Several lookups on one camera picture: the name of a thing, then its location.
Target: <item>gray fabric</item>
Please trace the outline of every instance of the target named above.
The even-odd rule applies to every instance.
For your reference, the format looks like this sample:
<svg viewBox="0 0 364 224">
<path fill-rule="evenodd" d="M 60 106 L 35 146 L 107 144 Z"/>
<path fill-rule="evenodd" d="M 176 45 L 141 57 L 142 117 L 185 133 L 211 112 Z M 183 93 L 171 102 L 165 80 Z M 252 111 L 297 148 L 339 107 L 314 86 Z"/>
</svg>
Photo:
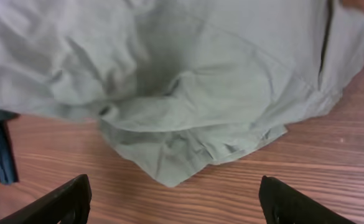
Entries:
<svg viewBox="0 0 364 224">
<path fill-rule="evenodd" d="M 364 64 L 364 14 L 327 2 L 0 0 L 0 108 L 95 118 L 173 187 L 338 102 Z"/>
</svg>

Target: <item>wooden floor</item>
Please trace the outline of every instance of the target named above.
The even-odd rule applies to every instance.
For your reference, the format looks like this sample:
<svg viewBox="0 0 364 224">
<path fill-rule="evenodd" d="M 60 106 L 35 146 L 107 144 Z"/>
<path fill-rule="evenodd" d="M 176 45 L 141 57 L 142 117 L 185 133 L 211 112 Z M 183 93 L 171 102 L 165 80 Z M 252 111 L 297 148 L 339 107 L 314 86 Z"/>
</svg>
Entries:
<svg viewBox="0 0 364 224">
<path fill-rule="evenodd" d="M 0 218 L 88 174 L 89 223 L 265 223 L 258 189 L 270 175 L 364 223 L 364 71 L 328 116 L 290 125 L 270 146 L 174 189 L 120 158 L 94 124 L 23 116 L 9 126 L 20 183 L 0 185 Z"/>
</svg>

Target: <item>wooden surface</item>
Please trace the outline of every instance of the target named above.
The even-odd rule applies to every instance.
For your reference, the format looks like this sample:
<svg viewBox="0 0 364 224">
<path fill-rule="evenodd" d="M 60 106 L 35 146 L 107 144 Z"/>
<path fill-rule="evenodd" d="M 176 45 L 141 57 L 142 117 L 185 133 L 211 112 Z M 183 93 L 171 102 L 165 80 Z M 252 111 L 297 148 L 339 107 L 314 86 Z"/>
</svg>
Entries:
<svg viewBox="0 0 364 224">
<path fill-rule="evenodd" d="M 258 190 L 270 175 L 364 223 L 364 71 L 328 116 L 290 125 L 270 146 L 174 189 L 120 158 L 94 124 L 23 116 L 9 126 L 21 181 L 0 185 L 0 218 L 88 174 L 89 223 L 265 223 Z"/>
</svg>

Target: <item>wood grain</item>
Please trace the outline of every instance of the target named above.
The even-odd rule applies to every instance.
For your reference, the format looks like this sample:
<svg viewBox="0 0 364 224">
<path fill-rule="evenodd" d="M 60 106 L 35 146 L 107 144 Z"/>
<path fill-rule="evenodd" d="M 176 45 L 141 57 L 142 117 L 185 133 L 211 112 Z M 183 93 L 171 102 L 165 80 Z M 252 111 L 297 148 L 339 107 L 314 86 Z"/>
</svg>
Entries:
<svg viewBox="0 0 364 224">
<path fill-rule="evenodd" d="M 21 181 L 0 185 L 0 218 L 88 174 L 89 223 L 265 223 L 258 190 L 270 175 L 364 223 L 364 71 L 328 116 L 292 124 L 270 146 L 174 189 L 120 158 L 92 123 L 22 116 L 9 127 Z"/>
</svg>

